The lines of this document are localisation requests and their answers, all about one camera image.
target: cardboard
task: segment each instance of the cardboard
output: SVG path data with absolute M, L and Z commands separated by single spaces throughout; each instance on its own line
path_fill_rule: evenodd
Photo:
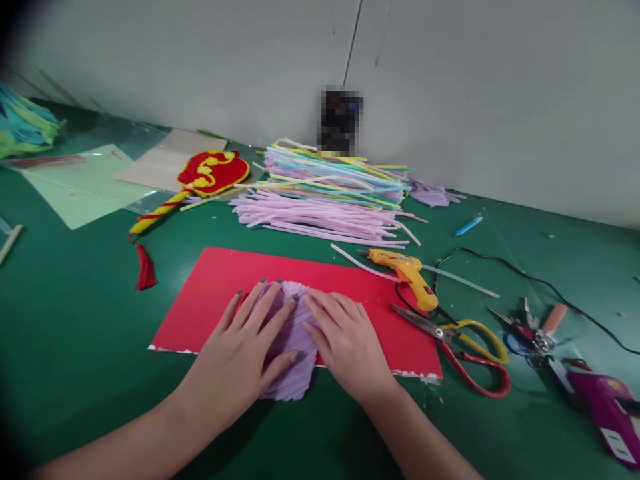
M 224 150 L 227 141 L 200 133 L 173 129 L 154 148 L 118 171 L 113 178 L 154 189 L 181 190 L 176 178 L 196 153 L 210 149 Z
M 250 291 L 262 277 L 340 292 L 361 302 L 394 373 L 442 378 L 434 339 L 390 310 L 389 304 L 400 300 L 389 280 L 358 268 L 214 247 L 200 255 L 149 349 L 200 352 L 234 294 L 240 288 Z M 413 298 L 408 287 L 403 293 Z

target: black cable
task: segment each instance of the black cable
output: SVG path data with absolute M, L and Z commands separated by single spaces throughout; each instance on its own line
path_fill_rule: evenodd
M 632 349 L 624 346 L 622 344 L 622 342 L 620 342 L 620 340 L 618 340 L 618 337 L 616 337 L 611 330 L 606 328 L 604 325 L 602 325 L 602 323 L 598 322 L 598 320 L 596 320 L 595 318 L 590 316 L 588 313 L 585 313 L 584 311 L 580 310 L 578 307 L 576 307 L 574 304 L 572 304 L 570 301 L 568 301 L 566 298 L 564 298 L 564 296 L 560 292 L 558 292 L 558 289 L 555 288 L 550 282 L 548 282 L 546 280 L 538 279 L 538 278 L 535 278 L 535 277 L 532 277 L 532 276 L 526 274 L 525 272 L 523 272 L 519 268 L 515 267 L 514 265 L 510 264 L 508 261 L 504 260 L 504 258 L 487 257 L 485 255 L 481 255 L 480 253 L 474 252 L 473 250 L 470 250 L 470 249 L 465 248 L 465 247 L 456 247 L 453 250 L 451 250 L 449 252 L 449 254 L 445 258 L 443 258 L 442 260 L 438 260 L 438 262 L 436 262 L 435 266 L 438 267 L 442 263 L 444 263 L 447 260 L 449 260 L 453 256 L 453 254 L 455 252 L 457 252 L 458 250 L 462 250 L 462 251 L 468 252 L 468 253 L 470 253 L 472 255 L 475 255 L 478 258 L 482 258 L 484 260 L 498 260 L 498 261 L 504 263 L 506 266 L 508 266 L 514 272 L 522 275 L 523 277 L 528 278 L 529 280 L 533 280 L 533 281 L 536 281 L 538 283 L 542 283 L 542 284 L 548 286 L 551 290 L 553 290 L 553 292 L 558 296 L 558 298 L 560 298 L 560 300 L 562 300 L 562 302 L 566 306 L 572 308 L 573 310 L 578 312 L 578 314 L 584 316 L 587 320 L 589 320 L 590 322 L 594 323 L 598 328 L 600 328 L 600 330 L 602 330 L 608 336 L 610 336 L 613 339 L 613 341 L 616 342 L 620 346 L 620 348 L 622 348 L 623 350 L 628 351 L 629 353 L 634 353 L 636 355 L 640 355 L 640 351 L 632 350 Z M 437 280 L 438 280 L 438 274 L 436 272 L 434 272 L 434 274 L 433 274 L 433 292 L 434 293 L 435 293 L 435 289 L 436 289 L 436 286 L 437 286 Z
M 452 322 L 454 325 L 458 325 L 458 320 L 456 320 L 455 318 L 453 318 L 452 316 L 450 316 L 450 314 L 448 314 L 447 312 L 444 311 L 444 309 L 442 309 L 441 307 L 438 307 L 434 310 L 435 315 L 433 316 L 433 318 L 428 318 L 427 316 L 423 315 L 422 313 L 418 312 L 418 310 L 416 310 L 415 308 L 413 308 L 413 306 L 407 301 L 405 300 L 405 298 L 402 296 L 402 294 L 400 293 L 400 282 L 396 282 L 395 284 L 395 292 L 398 295 L 398 298 L 400 298 L 400 300 L 402 300 L 402 303 L 404 303 L 406 306 L 408 306 L 408 308 L 414 312 L 416 315 L 419 315 L 420 317 L 424 318 L 425 320 L 429 320 L 430 322 L 433 322 L 435 320 L 435 318 L 438 316 L 438 314 L 442 315 L 444 318 L 446 318 L 447 320 L 449 320 L 450 322 Z

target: blue pen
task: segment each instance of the blue pen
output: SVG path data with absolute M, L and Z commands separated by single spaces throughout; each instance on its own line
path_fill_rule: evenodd
M 476 219 L 471 220 L 468 224 L 458 230 L 454 237 L 459 237 L 460 235 L 464 235 L 466 232 L 474 228 L 478 223 L 482 222 L 482 217 L 478 217 Z

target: yellow glue gun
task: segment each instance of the yellow glue gun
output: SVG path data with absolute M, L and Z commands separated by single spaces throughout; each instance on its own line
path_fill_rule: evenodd
M 420 275 L 420 270 L 422 270 L 420 260 L 380 249 L 358 250 L 358 253 L 366 256 L 376 265 L 383 265 L 394 270 L 398 274 L 398 280 L 408 283 L 413 290 L 420 310 L 432 311 L 437 308 L 438 298 Z

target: red tassel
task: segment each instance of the red tassel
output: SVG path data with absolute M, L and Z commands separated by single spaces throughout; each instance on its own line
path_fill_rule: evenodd
M 138 283 L 135 288 L 137 290 L 144 290 L 149 287 L 154 286 L 158 283 L 157 278 L 155 278 L 155 272 L 153 271 L 153 262 L 151 261 L 151 257 L 145 251 L 142 245 L 139 243 L 131 241 L 131 237 L 129 236 L 129 242 L 134 244 L 138 249 L 138 259 L 140 260 L 140 274 L 138 275 Z

